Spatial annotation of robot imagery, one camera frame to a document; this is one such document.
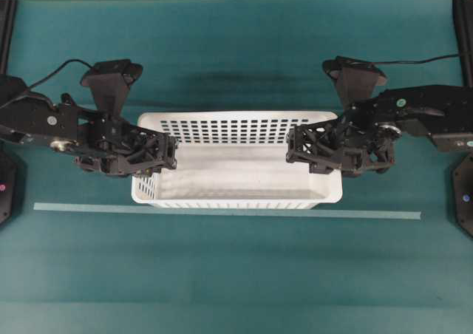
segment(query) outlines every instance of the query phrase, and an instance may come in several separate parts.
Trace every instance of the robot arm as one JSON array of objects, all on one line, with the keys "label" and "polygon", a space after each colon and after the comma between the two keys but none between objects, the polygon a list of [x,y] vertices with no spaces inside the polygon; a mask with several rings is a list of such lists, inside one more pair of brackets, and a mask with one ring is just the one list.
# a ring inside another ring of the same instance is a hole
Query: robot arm
[{"label": "robot arm", "polygon": [[335,120],[291,129],[289,163],[308,163],[310,173],[319,174],[333,169],[348,177],[382,173],[394,164],[394,142],[404,132],[429,138],[439,151],[473,150],[473,89],[418,86],[371,98],[386,77],[370,62],[337,57],[323,67],[344,112]]},{"label": "robot arm", "polygon": [[96,63],[81,84],[92,90],[98,110],[77,106],[66,93],[55,105],[22,79],[2,75],[0,138],[74,155],[82,169],[109,176],[149,176],[161,168],[174,169],[174,137],[132,125],[120,116],[142,70],[127,59]]}]

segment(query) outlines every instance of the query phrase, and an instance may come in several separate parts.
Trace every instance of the black metal frame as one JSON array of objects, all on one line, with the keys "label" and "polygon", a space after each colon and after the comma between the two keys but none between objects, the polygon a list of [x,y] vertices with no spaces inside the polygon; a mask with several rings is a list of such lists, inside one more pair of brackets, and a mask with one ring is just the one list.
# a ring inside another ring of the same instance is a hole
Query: black metal frame
[{"label": "black metal frame", "polygon": [[[0,0],[0,74],[7,73],[16,5],[16,0]],[[16,164],[0,150],[0,224],[6,221],[12,212],[16,169]]]}]

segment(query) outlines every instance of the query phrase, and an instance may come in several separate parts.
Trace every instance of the green table surface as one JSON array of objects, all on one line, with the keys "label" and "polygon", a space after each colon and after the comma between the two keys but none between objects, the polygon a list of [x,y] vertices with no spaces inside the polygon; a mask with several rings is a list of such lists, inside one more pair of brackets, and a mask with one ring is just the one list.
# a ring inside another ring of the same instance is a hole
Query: green table surface
[{"label": "green table surface", "polygon": [[[457,51],[451,0],[21,1],[9,73],[33,82],[68,58],[144,65],[124,109],[339,112],[324,59]],[[386,66],[388,88],[461,84],[458,59]],[[71,65],[38,91],[91,103]],[[473,241],[455,224],[464,154],[396,143],[386,174],[344,180],[322,210],[421,220],[34,211],[34,202],[133,205],[130,179],[86,174],[47,149],[20,164],[0,229],[0,333],[471,333]]]}]

